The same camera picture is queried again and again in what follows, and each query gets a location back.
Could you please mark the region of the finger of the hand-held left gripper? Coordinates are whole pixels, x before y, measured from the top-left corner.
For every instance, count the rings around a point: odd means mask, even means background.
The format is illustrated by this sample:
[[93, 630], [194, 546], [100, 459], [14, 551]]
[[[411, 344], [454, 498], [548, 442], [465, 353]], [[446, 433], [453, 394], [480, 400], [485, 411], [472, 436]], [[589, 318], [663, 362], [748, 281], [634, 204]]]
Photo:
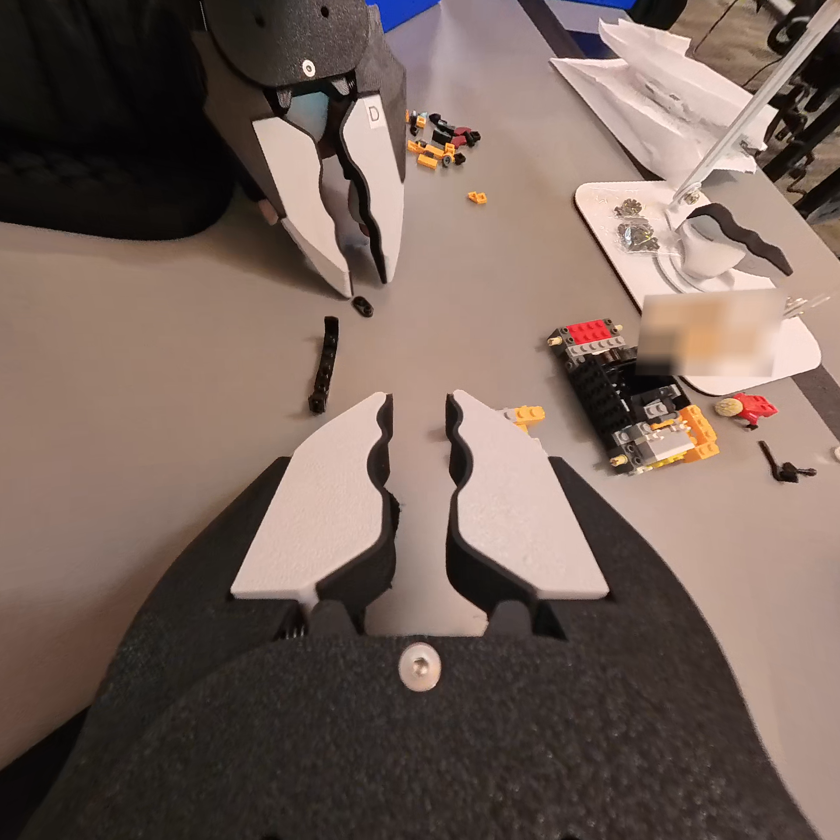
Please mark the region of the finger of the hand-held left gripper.
[[255, 120], [253, 128], [282, 205], [283, 228], [320, 277], [350, 299], [350, 268], [322, 200], [322, 161], [314, 139], [278, 117]]
[[351, 102], [339, 127], [339, 151], [359, 197], [381, 283], [387, 285], [394, 279], [402, 246], [404, 175], [381, 94], [369, 93]]

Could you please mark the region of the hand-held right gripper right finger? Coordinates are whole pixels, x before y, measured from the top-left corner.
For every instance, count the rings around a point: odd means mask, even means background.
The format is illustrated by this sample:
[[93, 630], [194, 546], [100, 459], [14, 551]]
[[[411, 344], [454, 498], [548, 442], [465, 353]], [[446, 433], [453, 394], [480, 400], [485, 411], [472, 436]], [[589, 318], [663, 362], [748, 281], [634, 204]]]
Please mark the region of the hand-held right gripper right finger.
[[480, 610], [601, 600], [609, 586], [540, 441], [463, 390], [446, 397], [455, 483], [446, 572]]

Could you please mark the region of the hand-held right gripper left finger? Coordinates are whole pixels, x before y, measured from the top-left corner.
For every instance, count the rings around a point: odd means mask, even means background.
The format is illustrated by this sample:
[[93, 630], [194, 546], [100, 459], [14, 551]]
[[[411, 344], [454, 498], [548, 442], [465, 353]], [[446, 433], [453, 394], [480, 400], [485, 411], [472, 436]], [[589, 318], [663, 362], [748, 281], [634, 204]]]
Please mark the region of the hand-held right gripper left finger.
[[230, 587], [237, 600], [320, 602], [352, 562], [392, 541], [385, 461], [392, 395], [375, 392], [321, 425], [289, 458]]

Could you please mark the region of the long black orange brick strip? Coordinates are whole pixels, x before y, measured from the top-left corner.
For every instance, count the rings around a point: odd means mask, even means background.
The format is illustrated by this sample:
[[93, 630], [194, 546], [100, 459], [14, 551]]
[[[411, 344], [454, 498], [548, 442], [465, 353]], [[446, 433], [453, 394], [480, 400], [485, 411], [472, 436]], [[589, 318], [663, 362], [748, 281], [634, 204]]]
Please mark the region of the long black orange brick strip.
[[313, 389], [308, 398], [309, 411], [313, 415], [320, 415], [326, 411], [335, 360], [339, 348], [339, 338], [339, 319], [334, 316], [325, 317], [322, 350], [314, 378]]

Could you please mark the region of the grey desk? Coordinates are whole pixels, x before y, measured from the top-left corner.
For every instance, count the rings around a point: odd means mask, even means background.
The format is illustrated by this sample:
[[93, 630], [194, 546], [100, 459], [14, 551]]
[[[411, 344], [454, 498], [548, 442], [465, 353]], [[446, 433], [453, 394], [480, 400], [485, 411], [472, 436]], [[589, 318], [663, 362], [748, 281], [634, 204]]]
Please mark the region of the grey desk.
[[753, 436], [729, 424], [707, 463], [603, 474], [543, 341], [596, 312], [635, 330], [572, 193], [637, 168], [519, 3], [444, 2], [389, 39], [414, 107], [484, 139], [453, 178], [408, 172], [390, 286], [350, 253], [370, 320], [241, 197], [168, 243], [2, 226], [2, 766], [88, 705], [163, 572], [318, 427], [305, 403], [322, 318], [336, 314], [330, 415], [394, 397], [397, 569], [370, 630], [482, 630], [445, 572], [445, 396], [541, 404], [543, 444], [670, 564], [803, 812], [838, 838], [838, 464], [816, 396], [793, 381], [766, 391], [780, 415], [759, 436], [818, 472], [797, 486], [774, 482]]

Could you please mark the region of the pile of small loose bricks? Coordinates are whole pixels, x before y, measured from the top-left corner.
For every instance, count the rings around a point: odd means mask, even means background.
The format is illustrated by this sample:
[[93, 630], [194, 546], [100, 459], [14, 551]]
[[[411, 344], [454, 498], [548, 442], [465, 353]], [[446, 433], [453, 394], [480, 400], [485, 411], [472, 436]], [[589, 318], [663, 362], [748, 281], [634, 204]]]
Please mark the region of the pile of small loose bricks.
[[430, 171], [464, 166], [467, 153], [482, 141], [477, 129], [456, 126], [437, 112], [407, 109], [404, 122], [406, 156]]

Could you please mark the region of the orange grey brick assembly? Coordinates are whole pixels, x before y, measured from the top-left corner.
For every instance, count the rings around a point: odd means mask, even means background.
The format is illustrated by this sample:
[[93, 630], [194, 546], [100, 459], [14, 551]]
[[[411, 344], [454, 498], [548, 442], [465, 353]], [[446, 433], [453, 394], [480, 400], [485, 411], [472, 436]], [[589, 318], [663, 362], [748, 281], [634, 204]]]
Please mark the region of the orange grey brick assembly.
[[545, 449], [539, 438], [532, 435], [532, 429], [541, 424], [546, 417], [544, 409], [541, 406], [525, 405], [506, 407], [500, 409], [499, 414], [503, 415], [511, 424], [525, 433], [534, 446], [545, 454]]

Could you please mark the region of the blue plastic bin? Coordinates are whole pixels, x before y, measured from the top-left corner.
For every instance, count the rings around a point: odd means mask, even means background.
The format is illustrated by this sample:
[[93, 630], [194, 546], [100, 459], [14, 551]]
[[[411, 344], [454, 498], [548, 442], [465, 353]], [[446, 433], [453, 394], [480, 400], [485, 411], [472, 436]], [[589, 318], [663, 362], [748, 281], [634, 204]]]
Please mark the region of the blue plastic bin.
[[383, 31], [389, 33], [396, 27], [434, 8], [440, 1], [370, 1], [380, 12]]

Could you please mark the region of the black brick car chassis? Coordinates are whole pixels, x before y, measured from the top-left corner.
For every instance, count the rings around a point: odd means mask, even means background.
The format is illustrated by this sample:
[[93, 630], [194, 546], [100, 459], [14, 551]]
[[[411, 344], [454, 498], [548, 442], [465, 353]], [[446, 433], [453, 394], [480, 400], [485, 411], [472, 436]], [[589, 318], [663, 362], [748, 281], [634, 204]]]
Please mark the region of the black brick car chassis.
[[637, 348], [610, 319], [562, 326], [547, 338], [614, 474], [638, 476], [720, 453], [700, 408], [669, 374], [637, 369]]

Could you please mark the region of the white book stand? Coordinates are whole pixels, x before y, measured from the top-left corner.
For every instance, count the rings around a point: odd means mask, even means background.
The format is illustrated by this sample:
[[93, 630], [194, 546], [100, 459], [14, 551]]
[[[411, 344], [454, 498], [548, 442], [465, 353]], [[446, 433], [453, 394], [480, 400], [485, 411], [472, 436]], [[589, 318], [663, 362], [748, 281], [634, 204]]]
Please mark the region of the white book stand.
[[[691, 280], [680, 271], [683, 255], [676, 230], [698, 207], [723, 205], [702, 191], [711, 173], [755, 172], [752, 153], [763, 149], [774, 117], [770, 100], [837, 21], [838, 2], [826, 2], [747, 107], [678, 187], [665, 180], [591, 182], [575, 191], [576, 209], [641, 312], [638, 350], [643, 373], [679, 375], [700, 392], [725, 396], [821, 364], [820, 346], [802, 315], [824, 302], [828, 292], [797, 297], [771, 278], [739, 270], [750, 257], [781, 273], [752, 255], [745, 255], [718, 278]], [[662, 251], [627, 255], [619, 250], [613, 207], [621, 194], [634, 194], [665, 216], [668, 240]]]

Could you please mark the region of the red toy minifigure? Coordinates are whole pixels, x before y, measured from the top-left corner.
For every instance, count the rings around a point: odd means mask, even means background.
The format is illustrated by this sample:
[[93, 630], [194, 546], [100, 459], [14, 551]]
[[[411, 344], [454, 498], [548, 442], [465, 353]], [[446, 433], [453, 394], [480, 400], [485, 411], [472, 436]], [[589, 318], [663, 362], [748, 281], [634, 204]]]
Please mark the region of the red toy minifigure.
[[713, 410], [720, 417], [738, 420], [749, 430], [758, 429], [760, 421], [778, 414], [778, 408], [762, 395], [739, 392], [714, 403]]

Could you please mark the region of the black hinge brick piece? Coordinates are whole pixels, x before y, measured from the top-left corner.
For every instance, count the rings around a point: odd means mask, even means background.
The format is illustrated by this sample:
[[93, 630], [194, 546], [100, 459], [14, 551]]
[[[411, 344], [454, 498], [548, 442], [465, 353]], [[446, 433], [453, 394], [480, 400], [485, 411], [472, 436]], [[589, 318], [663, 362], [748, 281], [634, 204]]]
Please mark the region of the black hinge brick piece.
[[763, 440], [758, 441], [758, 447], [768, 462], [773, 479], [777, 482], [798, 484], [802, 477], [811, 478], [817, 475], [817, 470], [814, 468], [796, 467], [790, 461], [778, 462], [773, 456], [770, 446]]

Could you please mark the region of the white paper bag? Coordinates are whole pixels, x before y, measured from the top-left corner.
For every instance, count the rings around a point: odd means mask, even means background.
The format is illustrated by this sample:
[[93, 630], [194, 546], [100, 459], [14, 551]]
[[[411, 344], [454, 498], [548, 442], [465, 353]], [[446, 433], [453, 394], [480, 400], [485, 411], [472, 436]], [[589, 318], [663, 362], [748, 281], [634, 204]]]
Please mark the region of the white paper bag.
[[556, 58], [554, 68], [643, 168], [680, 186], [752, 94], [689, 58], [688, 38], [628, 20], [598, 30], [614, 58]]

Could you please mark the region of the black white plastic bag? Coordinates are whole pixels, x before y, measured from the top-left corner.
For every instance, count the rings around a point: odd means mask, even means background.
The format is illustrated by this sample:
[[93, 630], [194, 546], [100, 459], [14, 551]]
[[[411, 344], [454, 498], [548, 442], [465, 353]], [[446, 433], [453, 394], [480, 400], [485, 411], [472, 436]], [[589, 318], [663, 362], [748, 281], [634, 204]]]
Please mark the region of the black white plastic bag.
[[772, 265], [786, 277], [793, 269], [783, 250], [742, 227], [719, 203], [693, 210], [677, 227], [682, 248], [680, 271], [691, 280], [711, 280], [735, 268], [746, 255]]

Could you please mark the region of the black office chair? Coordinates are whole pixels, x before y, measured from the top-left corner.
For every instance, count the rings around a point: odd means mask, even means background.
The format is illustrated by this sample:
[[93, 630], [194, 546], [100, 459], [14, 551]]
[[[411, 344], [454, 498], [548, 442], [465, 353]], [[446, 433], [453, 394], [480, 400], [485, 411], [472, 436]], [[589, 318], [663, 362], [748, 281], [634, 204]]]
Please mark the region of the black office chair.
[[[780, 59], [784, 58], [824, 4], [824, 1], [794, 2], [788, 14], [772, 27], [767, 46]], [[770, 100], [779, 116], [768, 129], [769, 136], [772, 134], [778, 141], [787, 140], [787, 143], [762, 168], [772, 182], [789, 175], [792, 179], [789, 192], [792, 192], [795, 182], [800, 181], [815, 162], [817, 146], [832, 135], [838, 138], [838, 21], [802, 63], [789, 84], [791, 89], [788, 92], [778, 92]], [[825, 179], [805, 190], [794, 204], [794, 209], [812, 225], [838, 221], [838, 164]]]

